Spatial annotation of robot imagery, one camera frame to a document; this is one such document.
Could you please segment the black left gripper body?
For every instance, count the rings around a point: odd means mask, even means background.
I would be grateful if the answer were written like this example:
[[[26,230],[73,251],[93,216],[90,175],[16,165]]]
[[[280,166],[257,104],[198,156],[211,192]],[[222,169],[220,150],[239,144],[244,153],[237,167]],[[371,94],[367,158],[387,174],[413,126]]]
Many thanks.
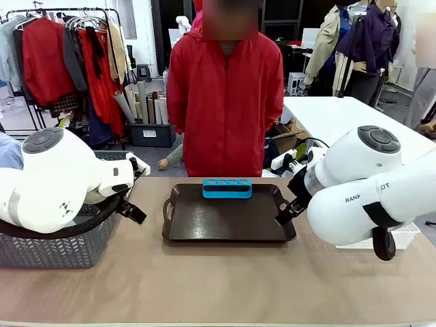
[[[103,196],[97,190],[90,191],[86,194],[84,199],[84,204],[99,204],[104,202],[105,200],[113,201],[118,198],[124,198],[128,194],[128,190],[120,191],[111,196]]]

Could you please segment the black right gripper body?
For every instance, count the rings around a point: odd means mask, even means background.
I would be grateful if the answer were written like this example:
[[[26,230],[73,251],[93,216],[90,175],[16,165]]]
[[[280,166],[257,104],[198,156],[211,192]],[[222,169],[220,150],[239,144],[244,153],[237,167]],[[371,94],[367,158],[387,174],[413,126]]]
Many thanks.
[[[307,206],[312,195],[305,186],[306,169],[299,170],[288,183],[288,189],[294,194],[295,198],[291,204],[296,206]]]

